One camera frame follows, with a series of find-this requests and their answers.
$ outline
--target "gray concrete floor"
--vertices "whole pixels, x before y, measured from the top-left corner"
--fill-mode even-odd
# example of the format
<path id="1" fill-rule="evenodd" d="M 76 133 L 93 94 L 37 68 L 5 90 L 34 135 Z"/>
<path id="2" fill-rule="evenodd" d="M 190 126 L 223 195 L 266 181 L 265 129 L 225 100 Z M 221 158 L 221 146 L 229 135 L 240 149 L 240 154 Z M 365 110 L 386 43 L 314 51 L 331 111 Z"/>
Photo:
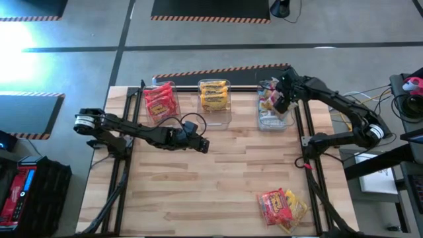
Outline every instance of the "gray concrete floor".
<path id="1" fill-rule="evenodd" d="M 292 2 L 291 18 L 299 7 L 299 1 Z M 89 138 L 72 130 L 73 115 L 83 107 L 103 107 L 116 56 L 114 51 L 82 51 L 119 45 L 129 3 L 69 0 L 62 21 L 0 23 L 0 35 L 7 36 L 0 37 L 0 90 L 66 94 L 51 138 L 34 141 L 41 153 L 70 164 L 74 174 L 56 235 L 75 231 L 93 154 L 85 145 Z M 411 0 L 303 0 L 297 24 L 272 19 L 269 25 L 153 22 L 149 20 L 152 4 L 153 0 L 135 0 L 127 46 L 423 41 L 423 18 Z M 81 52 L 55 52 L 58 47 Z M 22 48 L 49 48 L 53 53 L 20 53 Z M 290 63 L 299 74 L 317 76 L 330 88 L 346 93 L 387 85 L 390 75 L 422 67 L 422 51 L 423 47 L 124 52 L 116 85 L 139 85 L 141 79 L 149 82 L 160 73 Z M 375 102 L 368 105 L 373 108 Z M 403 133 L 389 102 L 382 104 L 382 117 L 393 132 Z M 336 132 L 346 129 L 344 124 L 333 124 Z M 389 150 L 402 143 L 397 139 L 378 149 Z M 33 153 L 25 141 L 19 148 L 20 153 Z M 388 223 L 398 223 L 395 207 L 354 201 L 354 208 L 360 230 L 365 233 L 418 236 L 416 230 L 409 235 L 385 231 Z"/>

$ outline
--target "hazard stripe tape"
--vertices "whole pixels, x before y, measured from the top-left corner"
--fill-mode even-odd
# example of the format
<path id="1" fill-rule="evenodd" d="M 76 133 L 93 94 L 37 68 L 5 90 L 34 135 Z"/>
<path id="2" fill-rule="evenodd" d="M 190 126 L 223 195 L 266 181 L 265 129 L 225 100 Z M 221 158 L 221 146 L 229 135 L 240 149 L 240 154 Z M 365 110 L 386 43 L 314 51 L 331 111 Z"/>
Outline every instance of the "hazard stripe tape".
<path id="1" fill-rule="evenodd" d="M 201 71 L 184 72 L 184 73 L 168 73 L 168 74 L 154 75 L 153 78 L 158 79 L 158 78 L 165 78 L 165 77 L 178 77 L 178 76 L 185 76 L 185 75 L 220 73 L 220 72 L 228 72 L 228 71 L 241 71 L 241 70 L 263 69 L 263 68 L 270 68 L 270 67 L 286 67 L 286 66 L 289 66 L 289 64 L 288 63 L 273 63 L 268 65 L 230 67 L 225 69 L 201 70 Z"/>
<path id="2" fill-rule="evenodd" d="M 35 92 L 0 91 L 0 96 L 65 97 L 65 94 L 64 93 L 35 93 Z"/>
<path id="3" fill-rule="evenodd" d="M 42 17 L 0 17 L 0 22 L 30 22 L 30 21 L 55 21 L 61 20 L 58 16 Z"/>
<path id="4" fill-rule="evenodd" d="M 24 139 L 41 139 L 45 140 L 50 138 L 50 134 L 42 133 L 42 134 L 31 134 L 31 133 L 9 133 L 11 136 L 15 136 L 16 138 L 24 138 Z"/>
<path id="5" fill-rule="evenodd" d="M 196 22 L 230 22 L 269 24 L 270 19 L 252 19 L 241 17 L 189 17 L 189 16 L 151 16 L 151 20 L 196 21 Z"/>

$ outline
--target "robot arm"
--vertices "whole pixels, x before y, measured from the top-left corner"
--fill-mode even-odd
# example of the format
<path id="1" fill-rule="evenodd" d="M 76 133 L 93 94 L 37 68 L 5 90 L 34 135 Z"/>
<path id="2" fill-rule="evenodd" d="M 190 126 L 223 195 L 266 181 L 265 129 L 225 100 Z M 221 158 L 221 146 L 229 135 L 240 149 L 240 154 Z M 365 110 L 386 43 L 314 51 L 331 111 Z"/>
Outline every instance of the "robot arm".
<path id="1" fill-rule="evenodd" d="M 95 142 L 106 145 L 109 153 L 115 157 L 125 156 L 128 142 L 122 137 L 113 136 L 110 131 L 144 139 L 149 145 L 170 151 L 195 149 L 207 153 L 209 147 L 209 141 L 196 133 L 198 126 L 192 122 L 185 122 L 183 128 L 150 128 L 123 120 L 114 114 L 104 113 L 101 109 L 81 109 L 73 129 L 78 134 L 94 136 Z"/>
<path id="2" fill-rule="evenodd" d="M 328 89 L 323 81 L 316 77 L 300 77 L 295 69 L 290 67 L 279 78 L 276 85 L 279 99 L 274 108 L 284 113 L 292 102 L 298 100 L 319 100 L 345 114 L 351 121 L 352 132 L 326 135 L 317 133 L 305 149 L 305 156 L 316 158 L 330 146 L 356 144 L 366 149 L 376 146 L 382 138 L 391 136 L 389 128 L 382 118 L 368 107 L 357 104 L 337 91 Z"/>

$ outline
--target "clear plastic container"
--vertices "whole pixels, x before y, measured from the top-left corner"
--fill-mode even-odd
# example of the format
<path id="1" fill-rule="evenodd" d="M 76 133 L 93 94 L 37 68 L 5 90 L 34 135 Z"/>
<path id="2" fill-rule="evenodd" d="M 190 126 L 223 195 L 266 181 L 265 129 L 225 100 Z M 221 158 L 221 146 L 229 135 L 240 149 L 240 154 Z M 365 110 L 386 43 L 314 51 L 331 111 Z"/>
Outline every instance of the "clear plastic container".
<path id="1" fill-rule="evenodd" d="M 257 87 L 257 108 L 258 108 L 258 128 L 262 131 L 284 131 L 288 126 L 291 126 L 294 121 L 291 121 L 287 116 L 290 112 L 284 114 L 275 112 L 273 108 L 273 101 L 269 100 L 272 97 L 273 87 L 271 81 L 260 81 Z"/>
<path id="2" fill-rule="evenodd" d="M 180 106 L 176 85 L 172 81 L 144 87 L 143 100 L 149 126 L 156 126 L 163 120 L 175 117 L 180 120 Z M 179 124 L 176 120 L 167 120 L 162 126 Z"/>
<path id="3" fill-rule="evenodd" d="M 204 117 L 207 130 L 226 130 L 232 121 L 231 83 L 226 79 L 203 79 L 198 82 L 197 113 Z M 197 116 L 204 129 L 204 121 Z"/>

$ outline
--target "wooden table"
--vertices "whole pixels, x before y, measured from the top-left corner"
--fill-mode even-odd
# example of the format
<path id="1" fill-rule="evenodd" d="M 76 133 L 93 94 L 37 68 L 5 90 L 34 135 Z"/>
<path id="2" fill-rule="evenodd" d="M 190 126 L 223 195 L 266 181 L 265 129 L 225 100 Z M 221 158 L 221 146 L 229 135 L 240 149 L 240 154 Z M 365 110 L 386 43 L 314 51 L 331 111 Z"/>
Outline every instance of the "wooden table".
<path id="1" fill-rule="evenodd" d="M 111 87 L 105 111 L 122 116 L 126 91 L 127 87 Z M 196 93 L 179 93 L 178 97 L 183 114 L 196 112 Z M 310 206 L 305 172 L 293 165 L 301 156 L 296 124 L 284 132 L 261 132 L 256 93 L 232 93 L 231 103 L 228 130 L 205 133 L 210 140 L 208 154 L 164 151 L 135 141 L 121 235 L 287 235 L 277 226 L 265 226 L 256 195 L 282 187 Z M 310 107 L 315 131 L 333 134 L 327 106 L 311 101 Z M 188 120 L 196 122 L 195 117 Z M 141 109 L 139 122 L 145 121 Z M 303 125 L 307 134 L 307 125 Z M 336 149 L 327 152 L 339 156 Z M 106 150 L 96 151 L 93 162 L 106 154 Z M 358 230 L 341 163 L 321 158 L 330 201 L 348 225 Z M 77 231 L 84 230 L 104 206 L 112 164 L 113 159 L 106 160 L 91 170 Z M 319 211 L 326 230 L 323 205 Z M 114 224 L 113 214 L 110 224 Z M 310 210 L 292 235 L 315 234 Z"/>

